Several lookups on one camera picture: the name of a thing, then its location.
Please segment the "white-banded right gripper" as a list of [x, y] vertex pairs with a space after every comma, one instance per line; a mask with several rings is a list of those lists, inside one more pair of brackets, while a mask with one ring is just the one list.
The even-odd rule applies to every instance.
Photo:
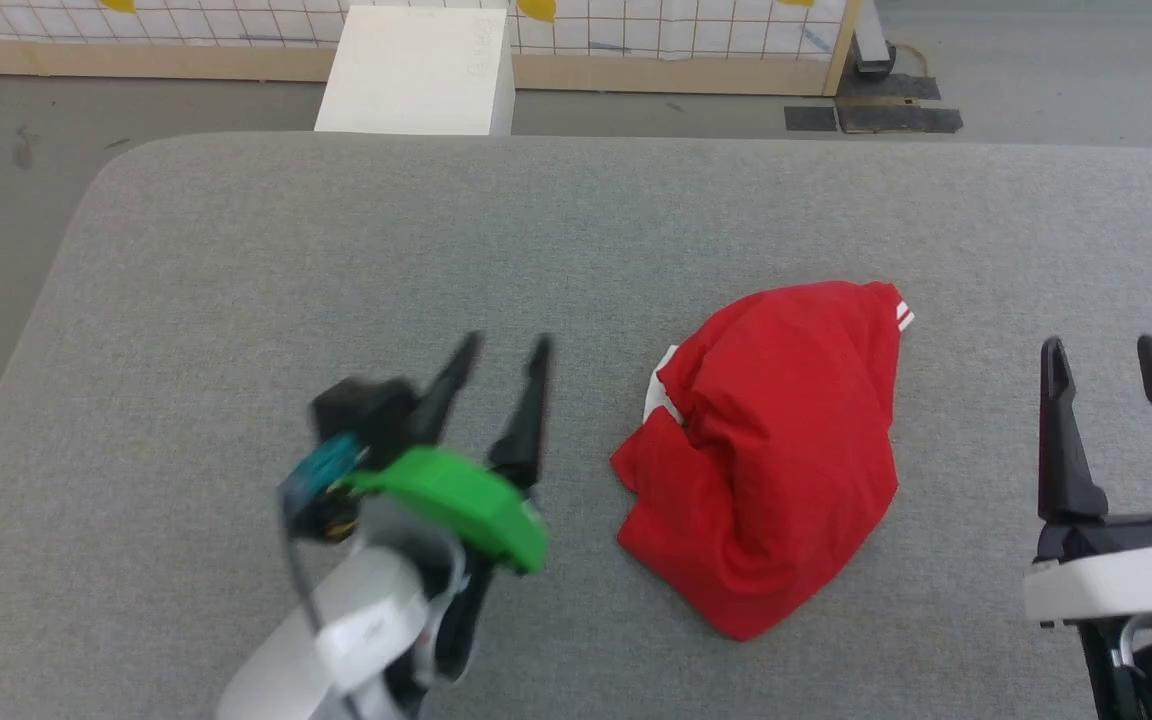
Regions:
[[[1152, 406], [1152, 334], [1138, 338], [1137, 356]], [[1034, 623], [1152, 621], [1152, 515], [1107, 516], [1074, 397], [1064, 344], [1047, 338], [1039, 351], [1038, 518], [1048, 524], [1023, 579], [1025, 615]]]

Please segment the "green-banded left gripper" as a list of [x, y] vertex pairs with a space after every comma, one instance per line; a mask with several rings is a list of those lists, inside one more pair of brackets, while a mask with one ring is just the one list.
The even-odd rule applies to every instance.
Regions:
[[[417, 402], [410, 416], [416, 445], [442, 441], [445, 420], [467, 386], [482, 340], [480, 332], [468, 332]], [[416, 446], [387, 468], [344, 475], [346, 487], [361, 495], [394, 498], [511, 571], [540, 571], [547, 561], [550, 530], [524, 495], [531, 495], [540, 479], [552, 353], [553, 338], [540, 334], [526, 361], [524, 392], [503, 434], [488, 450], [493, 471], [450, 450]]]

